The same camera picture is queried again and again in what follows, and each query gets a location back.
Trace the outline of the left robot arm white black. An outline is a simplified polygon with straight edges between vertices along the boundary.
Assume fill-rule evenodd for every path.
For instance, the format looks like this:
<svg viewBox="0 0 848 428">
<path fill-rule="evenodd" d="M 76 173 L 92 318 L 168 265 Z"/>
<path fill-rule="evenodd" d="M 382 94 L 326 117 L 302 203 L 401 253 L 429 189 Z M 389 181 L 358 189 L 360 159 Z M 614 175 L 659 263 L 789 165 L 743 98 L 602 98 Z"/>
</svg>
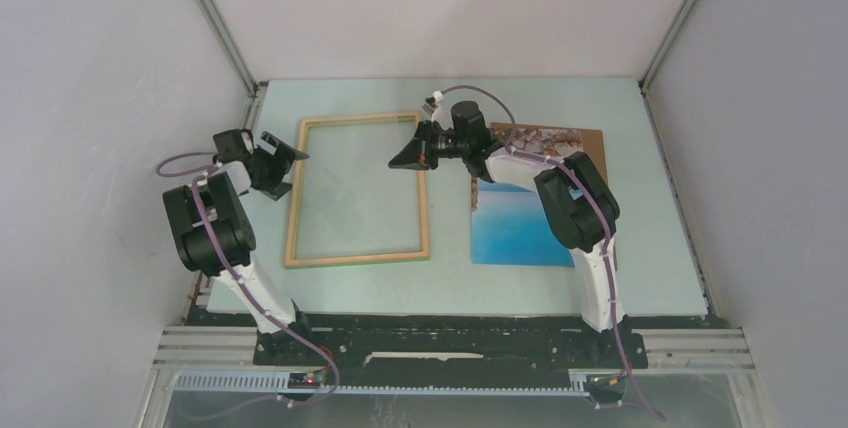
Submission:
<svg viewBox="0 0 848 428">
<path fill-rule="evenodd" d="M 290 363 L 304 364 L 315 354 L 316 338 L 258 261 L 241 199 L 255 191 L 280 200 L 293 188 L 287 175 L 309 156 L 269 132 L 255 137 L 245 128 L 219 132 L 213 143 L 210 164 L 189 170 L 189 183 L 162 195 L 178 257 L 187 270 L 222 283 L 241 300 L 265 351 L 277 349 Z"/>
</svg>

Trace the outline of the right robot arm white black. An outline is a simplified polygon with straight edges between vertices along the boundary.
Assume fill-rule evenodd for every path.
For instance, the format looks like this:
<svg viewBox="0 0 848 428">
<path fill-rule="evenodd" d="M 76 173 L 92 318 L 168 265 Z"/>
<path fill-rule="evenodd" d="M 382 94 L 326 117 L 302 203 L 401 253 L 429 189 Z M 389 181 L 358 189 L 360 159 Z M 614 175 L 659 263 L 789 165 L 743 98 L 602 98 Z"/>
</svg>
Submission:
<svg viewBox="0 0 848 428">
<path fill-rule="evenodd" d="M 613 257 L 620 208 L 591 158 L 576 152 L 558 159 L 496 139 L 474 101 L 461 101 L 445 125 L 440 93 L 426 98 L 427 119 L 390 159 L 391 169 L 429 171 L 443 159 L 459 159 L 469 174 L 536 194 L 553 237 L 571 253 L 584 284 L 582 321 L 594 331 L 581 340 L 585 359 L 606 366 L 622 351 L 625 312 L 619 300 Z"/>
</svg>

